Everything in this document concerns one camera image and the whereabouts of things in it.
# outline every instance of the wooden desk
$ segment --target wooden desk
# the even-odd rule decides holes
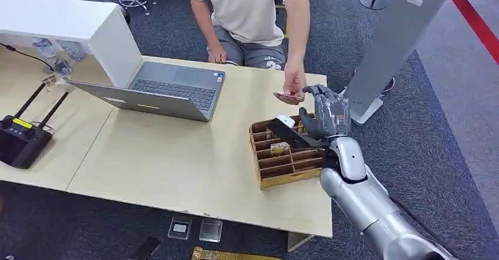
[[[68,192],[299,233],[290,234],[288,249],[310,235],[332,237],[331,199],[318,179],[258,187],[249,126],[298,113],[272,95],[282,90],[281,71],[144,60],[225,71],[212,121],[114,108]],[[326,77],[307,81],[325,84]],[[313,110],[311,96],[305,106]]]
[[[35,55],[28,49],[24,52]],[[31,94],[48,77],[43,64],[0,48],[0,116],[14,115]],[[75,65],[73,77],[80,81],[110,81],[92,57]],[[21,118],[41,121],[64,93],[53,87],[42,91]],[[20,184],[66,190],[83,158],[111,113],[112,106],[80,90],[72,92],[53,115],[48,125],[54,138],[27,170],[0,162],[0,179]]]

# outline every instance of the wooden organizer tray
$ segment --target wooden organizer tray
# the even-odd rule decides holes
[[[305,128],[300,124],[300,117],[292,116],[291,118],[296,122],[293,129],[306,134]],[[249,140],[260,188],[319,177],[322,155],[318,150],[290,148],[289,151],[279,156],[271,155],[271,145],[283,142],[283,140],[274,136],[267,128],[269,122],[257,122],[249,128]]]

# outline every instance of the red stripe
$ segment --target red stripe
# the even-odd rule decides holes
[[[485,45],[490,55],[499,64],[499,39],[497,39],[468,0],[453,1],[457,9],[461,11],[464,19],[466,19],[470,27],[475,31],[475,34],[477,34],[478,38]]]

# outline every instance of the silver robotic arm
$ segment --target silver robotic arm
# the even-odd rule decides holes
[[[364,163],[359,144],[347,136],[351,124],[347,99],[322,85],[307,86],[304,91],[315,99],[315,118],[300,108],[309,138],[287,130],[279,122],[269,128],[292,147],[308,145],[324,150],[322,188],[350,219],[354,229],[369,240],[383,260],[456,259],[406,221],[388,191]]]

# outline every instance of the person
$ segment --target person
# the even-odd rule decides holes
[[[208,0],[191,0],[192,11],[208,43],[208,60],[256,68],[284,68],[284,94],[303,95],[309,0],[283,0],[288,18],[287,61],[281,47],[284,34],[275,24],[274,0],[210,1],[211,16]]]

